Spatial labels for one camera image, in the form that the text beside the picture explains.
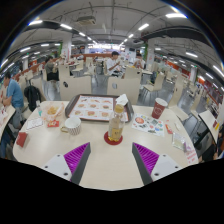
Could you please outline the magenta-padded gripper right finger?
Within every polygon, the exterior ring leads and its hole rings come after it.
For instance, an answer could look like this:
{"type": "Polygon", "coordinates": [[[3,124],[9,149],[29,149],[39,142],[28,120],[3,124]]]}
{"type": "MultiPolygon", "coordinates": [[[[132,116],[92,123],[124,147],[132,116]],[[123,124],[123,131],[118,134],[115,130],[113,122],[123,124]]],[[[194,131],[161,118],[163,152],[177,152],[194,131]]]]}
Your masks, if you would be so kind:
{"type": "Polygon", "coordinates": [[[132,154],[144,185],[148,185],[182,169],[167,154],[159,155],[137,143],[132,144],[132,154]]]}

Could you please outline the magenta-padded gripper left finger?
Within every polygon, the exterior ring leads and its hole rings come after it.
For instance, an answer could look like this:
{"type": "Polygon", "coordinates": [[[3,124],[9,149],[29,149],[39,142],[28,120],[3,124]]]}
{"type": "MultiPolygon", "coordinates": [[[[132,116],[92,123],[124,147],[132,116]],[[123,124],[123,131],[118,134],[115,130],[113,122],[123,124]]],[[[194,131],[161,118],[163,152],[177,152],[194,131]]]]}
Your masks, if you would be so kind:
{"type": "Polygon", "coordinates": [[[87,142],[64,155],[56,154],[42,166],[42,169],[72,183],[79,184],[90,153],[90,143],[87,142]]]}

